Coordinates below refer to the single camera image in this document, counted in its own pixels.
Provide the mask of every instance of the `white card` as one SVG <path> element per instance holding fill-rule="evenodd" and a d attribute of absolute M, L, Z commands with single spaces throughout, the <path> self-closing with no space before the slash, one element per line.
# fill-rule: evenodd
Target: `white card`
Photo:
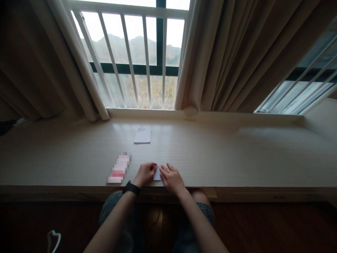
<path fill-rule="evenodd" d="M 160 173 L 159 165 L 157 165 L 157 170 L 156 170 L 156 172 L 154 173 L 153 180 L 154 180 L 154 181 L 161 180 L 160 174 L 161 174 L 161 173 Z"/>
<path fill-rule="evenodd" d="M 138 128 L 133 143 L 136 144 L 150 143 L 150 141 L 151 141 L 151 129 Z"/>

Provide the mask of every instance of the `desk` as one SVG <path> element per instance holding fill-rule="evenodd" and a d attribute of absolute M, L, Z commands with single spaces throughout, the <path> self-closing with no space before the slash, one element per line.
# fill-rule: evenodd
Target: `desk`
<path fill-rule="evenodd" d="M 150 144 L 133 143 L 140 127 L 152 129 Z M 292 120 L 115 117 L 90 123 L 57 117 L 13 128 L 1 137 L 0 147 L 2 190 L 40 186 L 106 191 L 106 178 L 121 152 L 132 153 L 122 185 L 133 180 L 141 163 L 153 161 L 174 165 L 187 187 L 337 186 L 336 146 Z"/>

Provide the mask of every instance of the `watch strap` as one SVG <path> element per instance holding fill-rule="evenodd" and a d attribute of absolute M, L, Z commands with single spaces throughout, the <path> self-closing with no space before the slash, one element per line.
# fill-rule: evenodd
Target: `watch strap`
<path fill-rule="evenodd" d="M 138 195 L 140 193 L 140 188 L 138 186 L 135 186 L 131 183 L 131 181 L 128 181 L 128 183 L 126 184 L 124 190 L 123 190 L 123 194 L 126 192 L 126 191 L 131 191 L 133 192 L 134 194 Z"/>

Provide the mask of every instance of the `jeans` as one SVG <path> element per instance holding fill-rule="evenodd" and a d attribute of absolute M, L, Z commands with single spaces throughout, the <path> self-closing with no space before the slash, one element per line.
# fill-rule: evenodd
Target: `jeans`
<path fill-rule="evenodd" d="M 117 192 L 111 194 L 105 201 L 99 217 L 99 225 L 101 226 L 105 219 L 109 216 L 117 202 L 123 196 L 123 193 Z M 204 203 L 197 203 L 198 207 L 204 213 L 208 221 L 214 227 L 215 218 L 211 206 Z M 132 210 L 122 228 L 120 237 L 115 247 L 115 252 L 133 253 L 144 252 L 143 235 L 140 229 L 140 220 L 136 217 L 135 207 Z M 177 238 L 174 243 L 173 252 L 190 253 L 200 252 L 196 237 L 193 233 L 191 224 L 186 215 L 184 215 L 177 233 Z"/>

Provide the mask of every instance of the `sky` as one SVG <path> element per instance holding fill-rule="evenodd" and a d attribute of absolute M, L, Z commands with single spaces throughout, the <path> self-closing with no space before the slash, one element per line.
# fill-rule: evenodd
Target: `sky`
<path fill-rule="evenodd" d="M 127 5 L 138 5 L 155 7 L 156 0 L 86 0 L 91 2 L 106 2 L 112 4 L 127 4 Z M 190 5 L 190 0 L 166 0 L 166 7 L 171 9 L 185 9 L 188 10 Z M 104 37 L 101 23 L 97 13 L 93 12 L 82 12 L 88 27 L 91 39 L 93 41 L 98 41 Z M 106 26 L 108 34 L 113 34 L 120 38 L 124 38 L 122 22 L 120 15 L 117 14 L 106 14 L 103 13 L 103 19 Z M 74 17 L 77 30 L 79 35 L 83 38 L 83 34 Z M 143 22 L 142 17 L 138 16 L 125 16 L 125 24 L 128 39 L 131 40 L 137 36 L 144 36 L 143 34 Z M 156 33 L 156 19 L 146 17 L 146 29 L 147 37 L 150 40 L 157 41 Z M 183 40 L 183 30 L 184 30 L 184 20 L 178 19 L 168 19 L 167 20 L 167 38 L 166 44 L 172 45 L 174 47 L 181 47 Z"/>

